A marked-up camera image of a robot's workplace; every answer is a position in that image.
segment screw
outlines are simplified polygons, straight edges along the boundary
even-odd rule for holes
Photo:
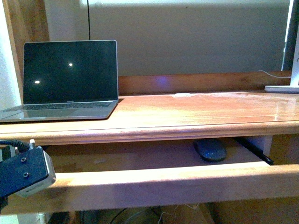
[[[23,174],[23,177],[25,177],[25,178],[26,178],[26,177],[29,177],[29,173],[28,173],[28,172],[24,173],[24,174]]]

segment white wall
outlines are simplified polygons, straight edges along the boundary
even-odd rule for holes
[[[91,37],[118,41],[120,75],[281,70],[288,0],[142,1],[90,0]],[[86,0],[45,3],[52,41],[88,39]]]
[[[20,105],[21,98],[16,79],[13,55],[2,0],[0,3],[0,110]]]

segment monitor stand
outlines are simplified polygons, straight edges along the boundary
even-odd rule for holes
[[[266,92],[299,93],[299,29],[297,31],[296,47],[290,85],[265,86]]]

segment laptop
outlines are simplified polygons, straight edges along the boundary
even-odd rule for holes
[[[115,40],[24,45],[23,105],[0,122],[106,119],[118,103]]]

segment laptop trackpad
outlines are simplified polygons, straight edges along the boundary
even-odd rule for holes
[[[50,118],[50,117],[69,117],[78,109],[63,110],[26,110],[24,117],[26,118]]]

